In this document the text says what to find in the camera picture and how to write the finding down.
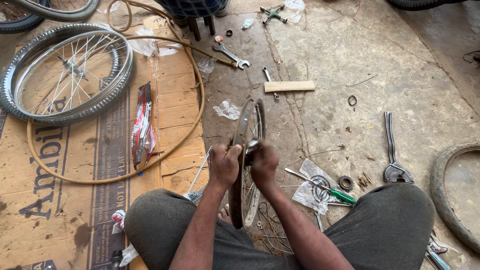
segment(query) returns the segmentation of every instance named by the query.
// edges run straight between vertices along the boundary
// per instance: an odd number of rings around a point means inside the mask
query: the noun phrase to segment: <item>red package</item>
[[[138,88],[137,116],[133,123],[132,131],[132,156],[133,167],[142,160],[144,150],[150,153],[155,146],[155,141],[150,125],[150,110],[152,109],[152,98],[150,95],[150,82]]]

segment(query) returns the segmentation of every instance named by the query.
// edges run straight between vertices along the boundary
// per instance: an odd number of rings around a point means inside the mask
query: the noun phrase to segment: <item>wooden stool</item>
[[[190,31],[193,31],[195,35],[195,40],[200,41],[200,31],[198,31],[197,18],[188,17],[188,28]],[[205,26],[208,26],[210,29],[210,34],[215,35],[215,25],[213,23],[213,16],[204,17]]]

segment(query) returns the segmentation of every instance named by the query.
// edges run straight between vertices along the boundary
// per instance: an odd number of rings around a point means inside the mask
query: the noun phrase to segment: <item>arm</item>
[[[170,264],[170,269],[212,269],[213,241],[218,206],[239,170],[241,146],[216,145],[210,153],[210,180],[187,231]]]
[[[272,146],[262,142],[252,166],[253,181],[275,209],[299,262],[305,269],[353,270],[335,244],[280,189],[275,181],[277,165]]]

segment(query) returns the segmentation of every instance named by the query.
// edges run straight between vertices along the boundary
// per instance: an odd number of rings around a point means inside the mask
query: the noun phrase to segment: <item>gray pants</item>
[[[138,197],[125,232],[149,269],[168,269],[196,206],[157,189]],[[356,270],[420,269],[433,227],[433,203],[412,184],[381,186],[325,230]],[[217,220],[213,269],[303,269],[295,256],[257,250],[244,230]]]

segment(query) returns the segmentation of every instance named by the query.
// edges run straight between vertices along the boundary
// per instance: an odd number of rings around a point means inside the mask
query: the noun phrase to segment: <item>rubber hose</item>
[[[192,46],[188,43],[185,43],[183,41],[181,41],[181,37],[180,35],[175,31],[175,28],[173,27],[170,19],[171,17],[166,14],[165,12],[161,11],[160,9],[157,9],[155,7],[152,7],[152,6],[149,6],[149,5],[146,5],[146,4],[143,4],[143,3],[140,3],[140,2],[136,2],[136,1],[131,1],[131,0],[121,0],[123,1],[126,5],[127,5],[127,10],[128,10],[128,23],[127,23],[127,26],[123,29],[118,29],[116,27],[114,27],[112,25],[112,23],[110,22],[110,7],[112,6],[113,3],[117,2],[119,0],[112,0],[109,4],[108,4],[108,7],[107,7],[107,22],[108,24],[110,25],[110,27],[112,29],[114,29],[115,31],[117,32],[125,32],[127,31],[131,24],[132,24],[132,11],[130,9],[130,4],[133,5],[133,6],[136,6],[136,7],[142,7],[148,11],[151,11],[153,13],[157,13],[159,16],[162,16],[164,18],[166,18],[167,20],[167,24],[168,26],[170,27],[170,29],[172,30],[173,34],[178,38],[178,40],[174,40],[174,39],[171,39],[171,38],[166,38],[166,37],[157,37],[157,36],[137,36],[137,37],[127,37],[126,39],[140,39],[140,38],[153,38],[153,39],[161,39],[161,40],[167,40],[167,41],[171,41],[171,42],[175,42],[175,43],[179,43],[179,44],[182,44],[183,45],[183,49],[185,50],[185,52],[187,53],[188,57],[190,58],[190,61],[192,62],[192,65],[193,65],[193,69],[195,70],[195,74],[197,75],[197,78],[200,82],[199,84],[199,87],[200,87],[200,96],[202,97],[202,100],[201,100],[201,105],[200,105],[200,109],[198,111],[198,114],[197,116],[195,117],[195,121],[193,121],[193,124],[192,126],[190,127],[190,129],[187,131],[187,133],[180,139],[180,141],[178,141],[178,143],[172,148],[170,149],[169,151],[166,151],[163,153],[163,155],[161,155],[160,157],[158,157],[157,159],[155,160],[151,160],[148,162],[148,165],[144,166],[143,168],[140,168],[134,172],[131,172],[129,174],[126,174],[126,175],[123,175],[123,176],[118,176],[118,177],[115,177],[115,178],[110,178],[110,179],[103,179],[103,180],[80,180],[80,179],[75,179],[75,178],[70,178],[70,177],[66,177],[66,176],[63,176],[61,174],[58,174],[54,171],[52,171],[47,165],[45,165],[42,160],[38,157],[38,153],[36,152],[35,150],[35,147],[33,145],[33,132],[32,132],[32,127],[33,127],[33,118],[30,118],[28,119],[28,124],[27,124],[27,142],[28,142],[28,148],[30,149],[30,153],[32,154],[32,157],[35,159],[35,161],[38,163],[38,165],[44,169],[46,172],[50,173],[51,175],[53,175],[54,177],[57,177],[59,179],[62,179],[62,180],[65,180],[65,181],[68,181],[68,182],[72,182],[72,183],[77,183],[77,184],[105,184],[105,183],[111,183],[111,182],[116,182],[116,181],[120,181],[120,180],[125,180],[125,179],[128,179],[128,178],[132,178],[132,177],[135,177],[136,175],[138,175],[139,173],[149,169],[149,168],[152,168],[155,164],[159,163],[160,161],[162,161],[163,159],[165,159],[166,157],[168,157],[173,151],[175,151],[189,136],[190,134],[193,132],[193,130],[195,129],[195,127],[197,126],[198,122],[200,121],[200,117],[202,116],[202,113],[204,111],[204,104],[205,104],[205,92],[204,92],[204,85],[203,85],[203,81],[202,81],[202,77],[200,76],[200,71],[198,70],[197,68],[197,65],[195,63],[195,60],[193,59],[193,56],[192,56],[192,53],[187,49],[187,47],[190,47],[196,51],[199,51],[201,53],[203,53],[204,55],[207,55],[209,57],[212,57],[212,58],[215,58],[217,59],[218,61],[220,61],[221,63],[224,63],[226,65],[231,65],[231,66],[235,66],[234,63],[231,63],[231,62],[228,62],[228,61],[225,61],[225,60],[222,60],[218,57],[215,57],[215,56],[212,56],[211,54],[195,47],[195,46]]]

